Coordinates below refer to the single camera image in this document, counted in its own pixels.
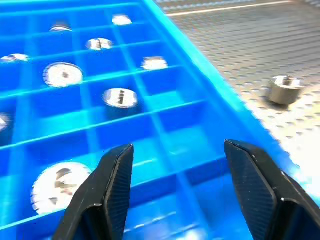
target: metal washer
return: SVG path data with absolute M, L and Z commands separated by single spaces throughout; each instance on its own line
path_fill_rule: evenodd
M 91 171 L 78 162 L 58 163 L 47 168 L 32 186 L 31 203 L 38 214 L 65 209 Z
M 44 82 L 54 88 L 65 88 L 70 85 L 80 84 L 83 73 L 79 67 L 67 62 L 50 64 L 43 71 Z

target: metal nut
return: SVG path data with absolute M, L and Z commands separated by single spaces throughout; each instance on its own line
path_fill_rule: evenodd
M 275 76 L 270 81 L 269 100 L 280 105 L 293 104 L 301 90 L 301 79 L 288 75 Z

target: blue plastic tray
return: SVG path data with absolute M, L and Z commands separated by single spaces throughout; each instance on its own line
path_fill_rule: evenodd
M 72 160 L 94 169 L 110 148 L 134 143 L 131 205 L 124 239 L 250 240 L 224 155 L 224 139 L 266 149 L 289 174 L 296 169 L 217 70 L 151 1 L 97 0 L 3 4 L 0 56 L 31 57 L 0 64 L 0 112 L 14 116 L 0 135 L 0 238 L 45 240 L 63 211 L 37 215 L 30 195 L 46 168 Z M 125 14 L 131 25 L 115 26 Z M 48 32 L 60 20 L 72 32 Z M 92 38 L 113 41 L 92 51 Z M 167 69 L 146 71 L 144 57 Z M 51 88 L 44 69 L 79 66 L 82 84 Z M 135 91 L 136 115 L 108 119 L 102 93 Z

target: metal cylinder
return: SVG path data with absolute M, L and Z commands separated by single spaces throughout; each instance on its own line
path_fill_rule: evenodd
M 91 170 L 79 162 L 63 162 L 47 168 L 32 186 L 33 209 L 46 214 L 67 208 L 90 174 Z
M 134 91 L 125 88 L 112 88 L 103 94 L 106 115 L 109 120 L 116 120 L 138 114 L 140 106 Z
M 269 100 L 280 105 L 293 104 L 301 90 L 302 81 L 288 75 L 275 76 L 270 81 Z

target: metal table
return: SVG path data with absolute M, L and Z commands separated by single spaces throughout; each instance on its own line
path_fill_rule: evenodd
M 320 0 L 158 0 L 302 170 L 320 148 Z M 268 81 L 304 79 L 299 100 L 268 102 Z

